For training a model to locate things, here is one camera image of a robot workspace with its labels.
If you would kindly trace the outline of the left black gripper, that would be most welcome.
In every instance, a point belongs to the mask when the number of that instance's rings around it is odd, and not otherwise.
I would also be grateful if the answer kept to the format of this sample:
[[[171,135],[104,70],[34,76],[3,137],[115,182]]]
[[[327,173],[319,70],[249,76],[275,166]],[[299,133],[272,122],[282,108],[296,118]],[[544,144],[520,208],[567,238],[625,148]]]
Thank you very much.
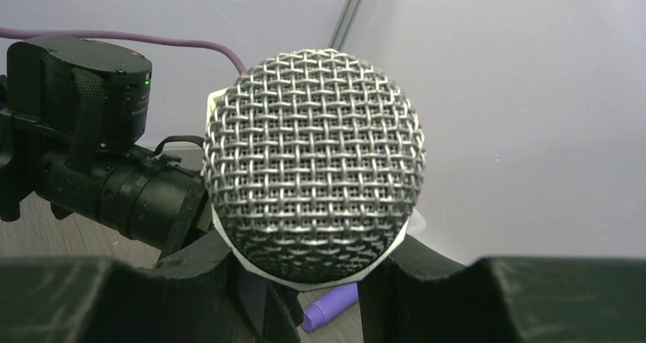
[[[153,269],[227,271],[235,265],[230,248],[210,229],[212,215],[207,192],[194,188],[182,203]]]

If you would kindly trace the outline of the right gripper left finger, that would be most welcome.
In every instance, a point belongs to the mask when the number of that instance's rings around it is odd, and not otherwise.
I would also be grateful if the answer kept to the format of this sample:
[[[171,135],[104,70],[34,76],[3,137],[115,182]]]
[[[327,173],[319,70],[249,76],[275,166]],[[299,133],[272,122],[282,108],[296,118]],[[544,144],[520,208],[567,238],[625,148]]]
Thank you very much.
[[[298,342],[301,309],[245,274],[217,233],[135,268],[104,257],[4,258],[3,342]]]

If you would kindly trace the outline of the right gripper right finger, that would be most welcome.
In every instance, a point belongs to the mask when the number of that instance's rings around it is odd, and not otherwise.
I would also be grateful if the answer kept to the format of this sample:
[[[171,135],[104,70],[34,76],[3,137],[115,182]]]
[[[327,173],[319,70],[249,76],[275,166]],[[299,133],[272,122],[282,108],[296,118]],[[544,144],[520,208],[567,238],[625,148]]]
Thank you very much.
[[[358,284],[366,342],[643,342],[645,262],[495,256],[412,237]]]

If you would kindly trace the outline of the silver microphone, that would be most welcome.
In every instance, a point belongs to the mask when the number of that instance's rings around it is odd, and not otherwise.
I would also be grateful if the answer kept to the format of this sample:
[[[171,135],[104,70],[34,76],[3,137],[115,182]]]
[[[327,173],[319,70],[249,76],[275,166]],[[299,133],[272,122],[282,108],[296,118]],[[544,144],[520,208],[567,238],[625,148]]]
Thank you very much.
[[[228,88],[213,122],[219,147],[203,176],[213,226],[252,274],[335,287],[404,241],[424,134],[381,69],[333,49],[280,53]]]

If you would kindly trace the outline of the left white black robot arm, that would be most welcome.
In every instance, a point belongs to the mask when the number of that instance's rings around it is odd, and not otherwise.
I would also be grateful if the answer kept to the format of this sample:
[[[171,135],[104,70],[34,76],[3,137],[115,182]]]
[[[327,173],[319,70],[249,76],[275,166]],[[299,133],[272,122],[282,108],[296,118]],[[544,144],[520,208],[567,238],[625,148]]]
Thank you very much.
[[[146,129],[152,63],[107,31],[2,29],[11,40],[1,77],[1,218],[36,194],[55,218],[76,213],[167,257],[212,230],[197,170],[154,149]]]

